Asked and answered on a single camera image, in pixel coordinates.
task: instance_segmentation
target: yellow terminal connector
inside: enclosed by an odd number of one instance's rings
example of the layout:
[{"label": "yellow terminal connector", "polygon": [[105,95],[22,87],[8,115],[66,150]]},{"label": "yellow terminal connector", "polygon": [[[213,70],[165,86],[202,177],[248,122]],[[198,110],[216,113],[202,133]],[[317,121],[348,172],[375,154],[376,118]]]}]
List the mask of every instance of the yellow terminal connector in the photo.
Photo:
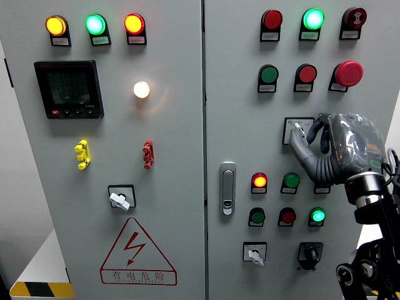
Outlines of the yellow terminal connector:
[{"label": "yellow terminal connector", "polygon": [[83,139],[75,146],[74,150],[77,152],[76,159],[81,162],[77,165],[77,168],[79,170],[85,169],[91,162],[88,142]]}]

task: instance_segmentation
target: high voltage warning sign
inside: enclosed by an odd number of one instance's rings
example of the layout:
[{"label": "high voltage warning sign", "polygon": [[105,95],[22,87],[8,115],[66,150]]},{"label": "high voltage warning sign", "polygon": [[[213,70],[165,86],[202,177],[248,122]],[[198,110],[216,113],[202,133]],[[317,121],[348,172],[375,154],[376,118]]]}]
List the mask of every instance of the high voltage warning sign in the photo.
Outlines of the high voltage warning sign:
[{"label": "high voltage warning sign", "polygon": [[104,284],[177,284],[173,265],[133,217],[119,233],[101,266],[100,276]]}]

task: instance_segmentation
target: white wall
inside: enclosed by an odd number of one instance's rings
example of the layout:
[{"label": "white wall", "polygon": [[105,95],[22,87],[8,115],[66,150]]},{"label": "white wall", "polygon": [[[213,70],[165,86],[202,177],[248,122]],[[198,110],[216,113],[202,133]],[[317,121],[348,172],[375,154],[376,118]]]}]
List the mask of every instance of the white wall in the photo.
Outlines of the white wall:
[{"label": "white wall", "polygon": [[0,42],[0,274],[10,288],[53,229]]}]

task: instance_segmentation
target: black selector switch knob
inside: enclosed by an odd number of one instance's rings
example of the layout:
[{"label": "black selector switch knob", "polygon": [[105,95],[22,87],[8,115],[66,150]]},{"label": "black selector switch knob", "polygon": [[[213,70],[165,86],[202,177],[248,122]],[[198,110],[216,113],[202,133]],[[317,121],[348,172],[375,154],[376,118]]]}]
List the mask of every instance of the black selector switch knob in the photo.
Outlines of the black selector switch knob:
[{"label": "black selector switch knob", "polygon": [[308,260],[316,261],[318,257],[318,252],[314,246],[309,246],[304,250],[304,255]]},{"label": "black selector switch knob", "polygon": [[321,260],[324,244],[321,242],[301,242],[297,260],[304,270],[315,270]]}]

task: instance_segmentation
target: red emergency stop button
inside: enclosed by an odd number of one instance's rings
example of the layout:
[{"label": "red emergency stop button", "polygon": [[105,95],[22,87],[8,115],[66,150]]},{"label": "red emergency stop button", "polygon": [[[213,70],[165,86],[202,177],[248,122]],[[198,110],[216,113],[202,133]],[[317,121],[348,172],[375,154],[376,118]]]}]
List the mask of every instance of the red emergency stop button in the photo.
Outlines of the red emergency stop button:
[{"label": "red emergency stop button", "polygon": [[345,61],[336,67],[335,80],[341,86],[350,88],[363,78],[363,66],[357,61]]},{"label": "red emergency stop button", "polygon": [[280,11],[269,10],[262,15],[262,23],[269,30],[277,29],[282,24],[282,14]]},{"label": "red emergency stop button", "polygon": [[342,20],[348,29],[360,29],[367,21],[367,12],[361,7],[352,7],[343,14]]}]

